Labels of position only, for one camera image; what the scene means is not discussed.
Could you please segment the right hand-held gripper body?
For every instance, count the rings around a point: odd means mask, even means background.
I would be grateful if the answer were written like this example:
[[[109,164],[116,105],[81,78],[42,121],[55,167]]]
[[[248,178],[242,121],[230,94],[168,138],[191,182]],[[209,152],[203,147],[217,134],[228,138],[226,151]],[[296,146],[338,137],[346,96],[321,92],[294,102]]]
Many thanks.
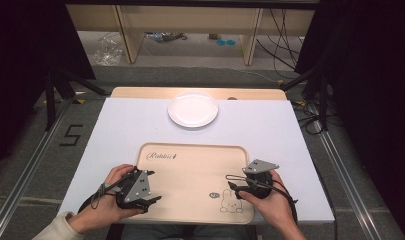
[[[248,166],[242,169],[246,175],[246,186],[243,190],[251,193],[257,198],[264,199],[272,191],[273,179],[271,170],[277,169],[278,165],[260,159],[253,160]]]

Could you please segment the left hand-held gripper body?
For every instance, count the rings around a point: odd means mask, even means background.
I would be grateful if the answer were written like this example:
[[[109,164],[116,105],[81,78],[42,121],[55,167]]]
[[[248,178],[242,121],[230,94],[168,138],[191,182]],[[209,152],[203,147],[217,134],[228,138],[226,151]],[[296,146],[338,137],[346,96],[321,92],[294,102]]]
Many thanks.
[[[146,199],[150,195],[148,176],[137,167],[126,173],[119,180],[117,187],[116,203],[121,209],[140,209],[137,200]]]

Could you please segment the person's left hand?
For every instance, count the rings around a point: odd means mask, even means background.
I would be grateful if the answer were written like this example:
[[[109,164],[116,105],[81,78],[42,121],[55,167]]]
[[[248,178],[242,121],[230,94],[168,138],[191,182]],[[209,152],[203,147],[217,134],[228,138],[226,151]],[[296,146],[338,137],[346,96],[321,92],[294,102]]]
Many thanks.
[[[121,209],[116,204],[113,192],[100,197],[93,206],[88,205],[68,220],[79,234],[100,229],[124,218],[142,214],[141,209]]]

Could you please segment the person's right hand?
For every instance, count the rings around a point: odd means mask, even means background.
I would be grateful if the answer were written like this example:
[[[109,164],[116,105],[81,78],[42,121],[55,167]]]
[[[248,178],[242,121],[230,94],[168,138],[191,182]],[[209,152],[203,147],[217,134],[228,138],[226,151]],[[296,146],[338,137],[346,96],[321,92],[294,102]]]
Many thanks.
[[[294,222],[291,207],[284,196],[285,188],[279,174],[271,170],[274,190],[264,199],[259,199],[251,193],[240,191],[239,195],[251,203],[263,216],[263,218],[282,235],[289,235],[297,228]]]

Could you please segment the person's legs in jeans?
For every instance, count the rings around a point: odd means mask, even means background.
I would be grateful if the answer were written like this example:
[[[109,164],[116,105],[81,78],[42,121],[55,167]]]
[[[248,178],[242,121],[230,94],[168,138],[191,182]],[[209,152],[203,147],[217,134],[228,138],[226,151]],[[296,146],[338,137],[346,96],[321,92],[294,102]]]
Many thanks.
[[[126,225],[121,240],[256,240],[251,225]]]

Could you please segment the wooden tray with rabbit print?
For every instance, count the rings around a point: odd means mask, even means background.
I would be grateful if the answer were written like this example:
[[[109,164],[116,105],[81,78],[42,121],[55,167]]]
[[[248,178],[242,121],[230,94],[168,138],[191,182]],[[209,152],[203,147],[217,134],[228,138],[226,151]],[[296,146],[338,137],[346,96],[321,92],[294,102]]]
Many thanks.
[[[239,146],[147,143],[137,167],[151,170],[151,195],[160,198],[147,213],[132,217],[141,223],[247,224],[251,204],[230,189],[228,175],[240,175],[248,164]]]

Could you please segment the white table cover board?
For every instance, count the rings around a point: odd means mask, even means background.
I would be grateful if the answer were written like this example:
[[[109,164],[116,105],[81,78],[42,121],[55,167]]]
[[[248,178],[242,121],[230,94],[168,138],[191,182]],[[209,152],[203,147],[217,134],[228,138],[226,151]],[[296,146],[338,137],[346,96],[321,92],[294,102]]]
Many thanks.
[[[278,165],[302,223],[334,220],[294,111],[285,100],[221,100],[219,113],[201,128],[184,128],[167,113],[167,99],[105,101],[61,205],[76,211],[116,165],[137,165],[147,143],[239,146],[253,159]]]

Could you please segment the white round plate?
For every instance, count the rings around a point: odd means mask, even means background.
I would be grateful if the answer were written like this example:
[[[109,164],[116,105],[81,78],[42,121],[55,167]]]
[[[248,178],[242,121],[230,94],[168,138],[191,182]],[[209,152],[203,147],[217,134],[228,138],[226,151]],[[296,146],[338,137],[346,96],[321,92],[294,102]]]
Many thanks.
[[[215,99],[202,92],[177,95],[167,108],[170,119],[185,128],[200,128],[210,124],[218,115]]]

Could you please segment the black metal stand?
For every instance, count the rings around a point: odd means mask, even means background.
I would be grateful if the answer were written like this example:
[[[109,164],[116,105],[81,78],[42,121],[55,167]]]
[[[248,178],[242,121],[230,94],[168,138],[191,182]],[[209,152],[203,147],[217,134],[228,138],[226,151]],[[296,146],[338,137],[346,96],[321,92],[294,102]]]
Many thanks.
[[[55,107],[55,92],[58,92],[62,99],[71,100],[76,96],[70,82],[76,82],[79,85],[91,90],[92,92],[106,96],[107,91],[90,83],[76,74],[68,72],[63,69],[52,69],[48,72],[45,80],[45,95],[46,95],[46,109],[47,109],[47,124],[46,131],[48,131],[55,123],[56,120],[56,107]]]
[[[280,89],[288,91],[304,81],[306,81],[306,86],[302,91],[302,96],[305,100],[312,100],[316,96],[319,97],[319,113],[316,119],[319,121],[322,129],[327,131],[327,81],[324,70],[320,66],[315,66],[292,81],[281,84]]]

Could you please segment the clear plastic bag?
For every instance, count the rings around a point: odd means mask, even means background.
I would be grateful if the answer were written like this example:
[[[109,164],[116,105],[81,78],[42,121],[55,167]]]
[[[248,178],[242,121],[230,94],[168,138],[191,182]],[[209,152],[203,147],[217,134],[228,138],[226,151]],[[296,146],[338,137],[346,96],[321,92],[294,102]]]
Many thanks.
[[[120,34],[108,32],[97,39],[98,45],[93,60],[101,66],[118,66],[120,64],[123,47]]]

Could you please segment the bluish bundle under shelf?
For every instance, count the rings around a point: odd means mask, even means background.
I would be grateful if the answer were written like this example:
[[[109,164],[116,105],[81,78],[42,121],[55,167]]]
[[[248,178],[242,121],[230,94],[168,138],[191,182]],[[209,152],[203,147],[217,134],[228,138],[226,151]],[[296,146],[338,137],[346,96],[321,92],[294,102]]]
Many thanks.
[[[165,32],[147,32],[145,37],[154,40],[158,43],[169,42],[174,40],[186,40],[187,35],[185,33],[165,33]]]

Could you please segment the black curtain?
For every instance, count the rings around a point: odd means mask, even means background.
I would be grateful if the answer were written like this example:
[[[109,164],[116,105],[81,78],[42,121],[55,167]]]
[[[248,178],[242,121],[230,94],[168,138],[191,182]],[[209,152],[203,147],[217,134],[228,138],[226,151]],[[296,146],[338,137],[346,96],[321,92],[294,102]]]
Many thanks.
[[[95,77],[66,0],[0,0],[0,161],[58,68]]]
[[[330,41],[338,113],[405,236],[405,0],[319,0],[297,72]]]

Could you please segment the light wooden shelf unit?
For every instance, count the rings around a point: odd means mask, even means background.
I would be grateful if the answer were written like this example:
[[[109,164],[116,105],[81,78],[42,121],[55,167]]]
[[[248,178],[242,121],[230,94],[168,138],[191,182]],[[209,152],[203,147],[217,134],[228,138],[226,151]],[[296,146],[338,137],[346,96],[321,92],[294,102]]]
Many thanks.
[[[240,37],[246,65],[261,35],[304,36],[314,12],[299,9],[68,4],[78,31],[119,32],[126,60],[136,61],[146,32],[232,34]]]

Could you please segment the aluminium floor rail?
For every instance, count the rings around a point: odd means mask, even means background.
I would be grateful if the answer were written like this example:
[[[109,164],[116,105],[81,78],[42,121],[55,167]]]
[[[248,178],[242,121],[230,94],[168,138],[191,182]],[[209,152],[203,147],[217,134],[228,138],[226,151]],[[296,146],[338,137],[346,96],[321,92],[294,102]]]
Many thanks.
[[[54,122],[49,129],[43,133],[31,157],[21,170],[21,173],[14,178],[15,185],[6,196],[0,196],[0,238],[8,226],[39,165],[41,164],[51,142],[53,141],[54,135],[56,134],[65,113],[71,105],[71,100],[63,100],[60,103],[58,109],[55,111]]]
[[[319,120],[314,123],[315,129],[319,131],[320,139],[328,154],[328,157],[333,165],[339,182],[345,192],[345,195],[351,205],[351,208],[362,228],[367,240],[384,240],[379,232],[378,225],[375,223],[374,218],[367,208],[364,200],[362,199],[356,185],[350,176],[344,161],[339,154],[329,132],[326,127]]]

